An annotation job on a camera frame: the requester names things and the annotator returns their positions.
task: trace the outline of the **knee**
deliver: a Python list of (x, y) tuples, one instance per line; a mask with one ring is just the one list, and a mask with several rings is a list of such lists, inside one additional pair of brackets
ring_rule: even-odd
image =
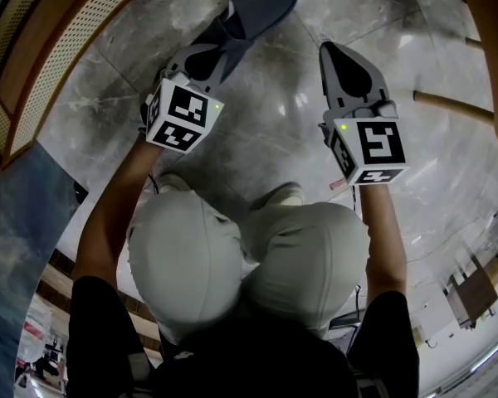
[(356, 212), (334, 203), (316, 203), (312, 207), (315, 226), (330, 238), (334, 246), (354, 252), (358, 258), (367, 259), (368, 228)]
[(367, 234), (367, 226), (358, 214), (347, 206), (335, 203), (320, 202), (310, 205), (314, 220), (319, 225), (324, 225), (334, 230), (347, 227)]
[(129, 225), (129, 257), (136, 260), (159, 253), (179, 232), (195, 234), (203, 226), (203, 201), (191, 192), (157, 195), (140, 207)]

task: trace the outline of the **gray marble tile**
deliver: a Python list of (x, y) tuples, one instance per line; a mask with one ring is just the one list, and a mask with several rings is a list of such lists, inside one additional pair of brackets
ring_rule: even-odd
[(428, 26), (434, 36), (477, 38), (477, 29), (468, 6), (462, 0), (417, 0), (419, 7), (430, 10)]
[(416, 0), (299, 0), (295, 11), (318, 44), (348, 44), (416, 9)]
[(94, 199), (131, 148), (140, 125), (138, 95), (91, 47), (37, 139)]
[(218, 98), (226, 108), (214, 131), (181, 163), (207, 166), (245, 201), (288, 181), (307, 201), (335, 194), (341, 174), (317, 127), (327, 108), (318, 49), (298, 19), (251, 49)]
[(471, 48), (464, 42), (469, 36), (479, 39), (468, 7), (452, 12), (453, 25), (447, 25), (448, 10), (437, 6), (425, 7), (422, 12), (432, 31), (432, 40), (437, 57), (446, 78), (445, 88), (440, 93), (446, 97), (492, 110), (492, 93), (483, 51)]

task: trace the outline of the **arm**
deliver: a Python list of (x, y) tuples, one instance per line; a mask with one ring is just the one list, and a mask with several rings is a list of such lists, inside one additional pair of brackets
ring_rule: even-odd
[(139, 136), (96, 203), (81, 233), (72, 278), (94, 276), (116, 289), (116, 268), (136, 203), (163, 148)]
[(387, 186), (360, 186), (364, 223), (371, 244), (367, 261), (367, 305), (384, 292), (406, 294), (408, 263)]

